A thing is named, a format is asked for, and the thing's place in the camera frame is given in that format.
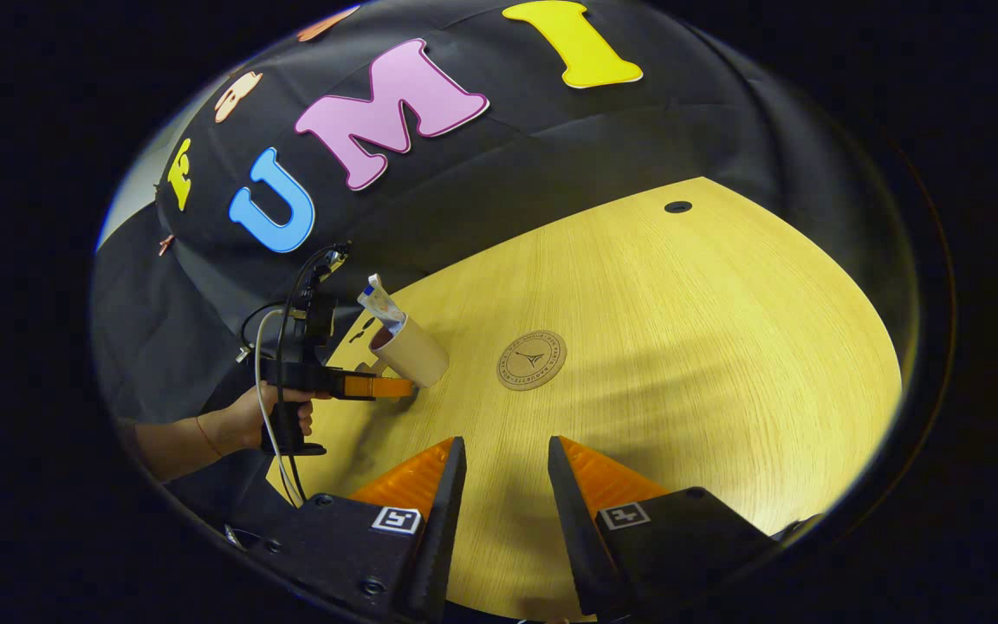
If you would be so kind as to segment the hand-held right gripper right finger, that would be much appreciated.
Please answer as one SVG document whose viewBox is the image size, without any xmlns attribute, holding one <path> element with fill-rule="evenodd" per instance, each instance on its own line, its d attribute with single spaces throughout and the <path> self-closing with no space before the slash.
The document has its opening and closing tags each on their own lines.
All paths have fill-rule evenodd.
<svg viewBox="0 0 998 624">
<path fill-rule="evenodd" d="M 670 492 L 566 436 L 548 471 L 582 614 L 677 619 L 780 545 L 704 487 Z"/>
</svg>

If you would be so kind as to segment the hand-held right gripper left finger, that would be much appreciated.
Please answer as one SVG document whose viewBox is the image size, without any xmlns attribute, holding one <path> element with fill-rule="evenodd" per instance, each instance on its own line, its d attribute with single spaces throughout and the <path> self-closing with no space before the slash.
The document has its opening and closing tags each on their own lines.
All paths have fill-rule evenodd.
<svg viewBox="0 0 998 624">
<path fill-rule="evenodd" d="M 440 621 L 466 479 L 466 445 L 445 439 L 378 479 L 366 500 L 320 494 L 245 555 L 329 621 Z"/>
</svg>

